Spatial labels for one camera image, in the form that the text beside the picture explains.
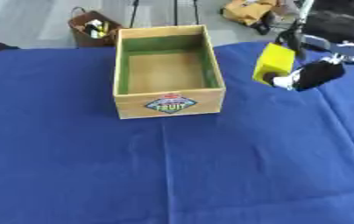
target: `robotic arm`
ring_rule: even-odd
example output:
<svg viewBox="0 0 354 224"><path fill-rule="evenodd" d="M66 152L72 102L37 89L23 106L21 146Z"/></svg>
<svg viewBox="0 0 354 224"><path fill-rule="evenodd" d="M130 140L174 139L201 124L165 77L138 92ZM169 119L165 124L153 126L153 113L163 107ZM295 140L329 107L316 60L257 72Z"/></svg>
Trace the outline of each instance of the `robotic arm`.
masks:
<svg viewBox="0 0 354 224"><path fill-rule="evenodd" d="M354 64L354 43L344 41L341 44L334 44L327 39L303 33L303 27L307 23L308 14L311 11L315 0L306 0L297 18L289 29L283 31L275 40L275 44L286 44L295 52L299 60L305 59L304 46L313 46L330 52L332 55L318 61L308 63L288 76L267 72L263 81L278 88L303 91L322 85L328 81L337 79L344 75L343 64Z"/></svg>

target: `metal stand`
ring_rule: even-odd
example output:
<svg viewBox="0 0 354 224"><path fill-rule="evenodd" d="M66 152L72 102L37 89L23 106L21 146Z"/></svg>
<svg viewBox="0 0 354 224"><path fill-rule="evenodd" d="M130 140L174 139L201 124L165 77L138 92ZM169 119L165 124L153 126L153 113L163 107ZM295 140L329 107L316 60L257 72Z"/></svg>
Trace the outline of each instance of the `metal stand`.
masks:
<svg viewBox="0 0 354 224"><path fill-rule="evenodd" d="M179 25L179 0L174 0L174 25ZM194 9L195 9L195 20L196 20L196 24L199 25L200 24L200 17L199 17L199 6L197 4L198 0L191 0L194 3ZM130 23L130 28L133 27L133 24L135 23L135 19L136 19L136 14L138 12L138 7L139 7L139 0L134 0L132 6L133 6L133 12L132 12L132 16L131 16L131 23Z"/></svg>

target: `blue fabric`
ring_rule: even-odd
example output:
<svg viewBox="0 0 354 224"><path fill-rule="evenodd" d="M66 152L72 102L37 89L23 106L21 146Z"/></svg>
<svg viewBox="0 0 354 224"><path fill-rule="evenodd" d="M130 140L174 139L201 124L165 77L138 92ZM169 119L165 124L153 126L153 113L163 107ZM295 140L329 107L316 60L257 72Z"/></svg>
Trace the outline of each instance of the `blue fabric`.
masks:
<svg viewBox="0 0 354 224"><path fill-rule="evenodd" d="M221 114L123 121L113 50L0 52L0 223L354 223L354 66L287 92L264 47L216 48Z"/></svg>

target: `basket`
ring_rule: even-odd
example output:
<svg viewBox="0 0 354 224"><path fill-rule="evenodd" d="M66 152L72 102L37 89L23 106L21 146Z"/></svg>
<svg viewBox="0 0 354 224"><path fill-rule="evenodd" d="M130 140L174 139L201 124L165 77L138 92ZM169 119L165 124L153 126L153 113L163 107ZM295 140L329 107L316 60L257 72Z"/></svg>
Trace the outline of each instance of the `basket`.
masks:
<svg viewBox="0 0 354 224"><path fill-rule="evenodd" d="M74 17L74 13L77 10L80 10L82 14ZM82 29L86 23L94 19L110 23L110 32L103 38L91 38L91 36ZM110 20L101 13L95 10L86 11L82 7L72 9L72 18L68 21L68 25L74 35L76 45L80 47L114 46L117 41L118 30L123 28L119 23Z"/></svg>

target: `cardboard box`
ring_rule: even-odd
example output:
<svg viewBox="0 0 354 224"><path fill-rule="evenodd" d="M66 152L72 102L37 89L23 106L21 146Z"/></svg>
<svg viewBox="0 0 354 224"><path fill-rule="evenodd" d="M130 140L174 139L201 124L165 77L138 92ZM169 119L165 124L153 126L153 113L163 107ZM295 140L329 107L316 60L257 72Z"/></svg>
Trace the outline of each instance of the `cardboard box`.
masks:
<svg viewBox="0 0 354 224"><path fill-rule="evenodd" d="M121 119L218 113L224 93L204 25L120 30L113 95Z"/></svg>

